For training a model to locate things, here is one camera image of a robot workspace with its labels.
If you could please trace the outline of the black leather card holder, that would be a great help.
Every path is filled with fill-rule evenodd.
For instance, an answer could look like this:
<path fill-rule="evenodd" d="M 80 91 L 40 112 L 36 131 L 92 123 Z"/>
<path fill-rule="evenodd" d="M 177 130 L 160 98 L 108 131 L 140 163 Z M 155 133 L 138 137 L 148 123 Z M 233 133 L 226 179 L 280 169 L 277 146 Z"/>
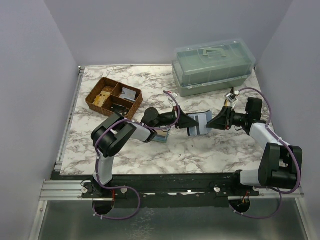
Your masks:
<path fill-rule="evenodd" d="M 206 125 L 213 119 L 211 110 L 198 113 L 188 113 L 187 115 L 198 122 L 198 126 L 187 128 L 188 136 L 204 136 L 210 133 L 211 129 L 207 128 Z"/>

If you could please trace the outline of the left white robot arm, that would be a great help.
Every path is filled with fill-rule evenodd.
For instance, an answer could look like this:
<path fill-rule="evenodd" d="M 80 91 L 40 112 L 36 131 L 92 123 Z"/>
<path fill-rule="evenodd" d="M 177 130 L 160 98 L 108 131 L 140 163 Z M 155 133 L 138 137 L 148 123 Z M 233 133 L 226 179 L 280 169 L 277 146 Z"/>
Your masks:
<path fill-rule="evenodd" d="M 199 123 L 185 114 L 180 106 L 172 111 L 159 113 L 154 107 L 144 112 L 141 123 L 125 118 L 115 112 L 91 134 L 96 151 L 96 163 L 93 178 L 96 181 L 93 191 L 101 198 L 107 197 L 111 191 L 109 182 L 113 178 L 114 157 L 130 139 L 142 143 L 151 142 L 158 134 L 171 127 L 188 129 L 198 127 Z"/>

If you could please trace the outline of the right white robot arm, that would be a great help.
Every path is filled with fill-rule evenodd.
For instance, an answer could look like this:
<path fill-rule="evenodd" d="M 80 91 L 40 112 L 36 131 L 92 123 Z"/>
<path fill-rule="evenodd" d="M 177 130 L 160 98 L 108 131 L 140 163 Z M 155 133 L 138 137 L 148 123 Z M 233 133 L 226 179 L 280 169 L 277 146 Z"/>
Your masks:
<path fill-rule="evenodd" d="M 285 189 L 283 194 L 293 193 L 301 182 L 303 151 L 278 137 L 266 122 L 261 120 L 263 101 L 247 99 L 245 114 L 237 113 L 231 106 L 223 106 L 220 113 L 209 121 L 207 128 L 229 130 L 232 126 L 242 128 L 263 149 L 259 168 L 240 170 L 239 178 L 230 183 L 230 191 L 241 196 L 248 186 Z"/>

